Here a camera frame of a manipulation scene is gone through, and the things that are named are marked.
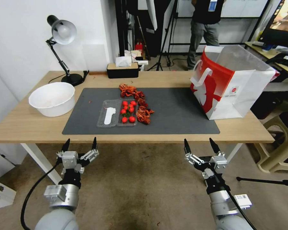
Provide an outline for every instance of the gray desk mat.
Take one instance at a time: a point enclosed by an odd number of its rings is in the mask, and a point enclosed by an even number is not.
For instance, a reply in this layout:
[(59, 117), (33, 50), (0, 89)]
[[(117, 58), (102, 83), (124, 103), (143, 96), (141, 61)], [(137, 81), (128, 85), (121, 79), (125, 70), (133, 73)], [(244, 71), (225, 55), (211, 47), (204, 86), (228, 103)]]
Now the gray desk mat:
[(138, 88), (146, 95), (151, 109), (149, 125), (98, 128), (97, 121), (104, 100), (120, 99), (118, 88), (83, 89), (63, 134), (218, 134), (213, 120), (208, 120), (190, 88)]

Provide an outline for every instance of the tissue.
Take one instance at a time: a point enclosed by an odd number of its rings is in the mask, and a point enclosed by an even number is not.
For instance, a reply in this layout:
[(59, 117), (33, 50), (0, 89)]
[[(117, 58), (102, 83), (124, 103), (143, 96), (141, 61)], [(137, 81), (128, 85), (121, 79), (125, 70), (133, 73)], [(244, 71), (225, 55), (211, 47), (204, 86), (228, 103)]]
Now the tissue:
[(115, 60), (116, 67), (131, 66), (131, 63), (132, 63), (131, 57), (117, 57)]

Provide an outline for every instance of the desk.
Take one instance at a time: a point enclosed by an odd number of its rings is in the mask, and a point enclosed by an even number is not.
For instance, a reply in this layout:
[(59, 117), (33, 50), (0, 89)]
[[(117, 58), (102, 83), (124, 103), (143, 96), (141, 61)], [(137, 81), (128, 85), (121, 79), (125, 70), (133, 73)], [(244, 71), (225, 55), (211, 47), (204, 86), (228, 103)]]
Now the desk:
[[(270, 49), (269, 51), (262, 51), (262, 48), (260, 48), (258, 46), (253, 46), (252, 45), (253, 42), (245, 42), (245, 44), (247, 45), (247, 47), (251, 48), (256, 53), (260, 54), (261, 56), (263, 56), (266, 59), (271, 59), (271, 58), (275, 57), (277, 54), (281, 53), (275, 49)], [(278, 64), (278, 63), (275, 63), (275, 65), (288, 73), (288, 66)]]
[[(33, 88), (45, 85), (61, 71), (50, 71)], [(109, 79), (106, 73), (88, 75), (85, 82), (75, 87), (75, 98), (79, 98), (83, 88), (116, 88), (121, 83), (136, 87), (189, 87), (190, 71), (139, 72), (138, 78)], [(36, 143), (92, 143), (94, 135), (63, 135), (62, 131), (71, 111), (59, 117), (44, 117), (28, 104), (30, 93), (0, 123), (0, 143), (21, 143), (36, 163), (47, 172), (52, 168)], [(162, 134), (162, 135), (96, 135), (98, 143), (183, 143), (209, 142), (211, 137), (216, 142), (234, 143), (227, 151), (228, 160), (238, 151), (242, 143), (272, 143), (273, 137), (250, 111), (244, 118), (216, 120), (220, 134)], [(49, 174), (54, 183), (61, 177), (56, 171)]]

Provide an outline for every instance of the tissue box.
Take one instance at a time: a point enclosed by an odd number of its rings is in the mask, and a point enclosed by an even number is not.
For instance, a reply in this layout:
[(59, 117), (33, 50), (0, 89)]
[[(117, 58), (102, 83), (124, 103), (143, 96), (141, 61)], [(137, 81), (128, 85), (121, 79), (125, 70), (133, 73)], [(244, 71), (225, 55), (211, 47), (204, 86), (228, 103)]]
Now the tissue box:
[(139, 76), (139, 66), (136, 62), (127, 67), (116, 67), (115, 63), (110, 63), (107, 73), (109, 78), (136, 78)]

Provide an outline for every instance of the white plastic bowl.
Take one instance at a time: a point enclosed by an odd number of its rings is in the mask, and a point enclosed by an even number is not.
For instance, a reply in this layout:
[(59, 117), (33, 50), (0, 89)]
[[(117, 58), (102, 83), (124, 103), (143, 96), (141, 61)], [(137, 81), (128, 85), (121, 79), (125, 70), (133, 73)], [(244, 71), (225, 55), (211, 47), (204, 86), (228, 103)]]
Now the white plastic bowl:
[(66, 82), (54, 82), (36, 89), (29, 104), (47, 117), (57, 117), (75, 106), (75, 88)]

